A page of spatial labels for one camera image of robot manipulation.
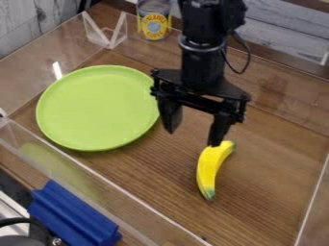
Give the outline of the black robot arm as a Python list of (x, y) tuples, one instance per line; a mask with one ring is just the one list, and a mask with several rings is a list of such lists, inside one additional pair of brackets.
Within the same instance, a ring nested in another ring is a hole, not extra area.
[(224, 78), (227, 38), (244, 40), (236, 29), (246, 24), (243, 0), (179, 0), (182, 32), (180, 68), (151, 70), (149, 94), (156, 99), (164, 129), (171, 133), (190, 107), (214, 116), (208, 142), (220, 144), (230, 126), (246, 119), (248, 93)]

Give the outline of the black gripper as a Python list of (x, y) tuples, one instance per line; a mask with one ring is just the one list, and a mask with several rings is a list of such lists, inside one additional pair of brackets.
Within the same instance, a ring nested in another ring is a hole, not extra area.
[(235, 123), (243, 123), (250, 95), (224, 78), (224, 66), (242, 74), (226, 56), (226, 42), (219, 45), (180, 43), (180, 68), (153, 68), (151, 95), (156, 99), (161, 124), (171, 134), (182, 121), (182, 107), (214, 113), (207, 145), (216, 147)]

